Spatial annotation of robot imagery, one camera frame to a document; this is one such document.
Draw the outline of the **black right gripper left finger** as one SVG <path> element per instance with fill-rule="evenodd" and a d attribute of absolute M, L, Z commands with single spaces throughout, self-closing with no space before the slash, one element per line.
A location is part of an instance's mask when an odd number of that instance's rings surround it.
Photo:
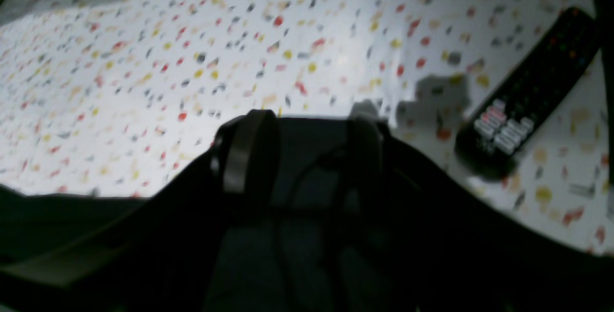
<path fill-rule="evenodd" d="M 1 192 L 1 303 L 16 312 L 199 312 L 224 234 L 269 205 L 279 118 L 252 110 L 149 200 Z"/>

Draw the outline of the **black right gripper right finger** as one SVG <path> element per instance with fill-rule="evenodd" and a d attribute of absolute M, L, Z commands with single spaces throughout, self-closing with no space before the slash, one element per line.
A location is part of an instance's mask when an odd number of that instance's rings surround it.
<path fill-rule="evenodd" d="M 496 211 L 386 124 L 353 117 L 347 155 L 360 212 L 393 235 L 387 263 L 422 312 L 611 312 L 613 258 Z"/>

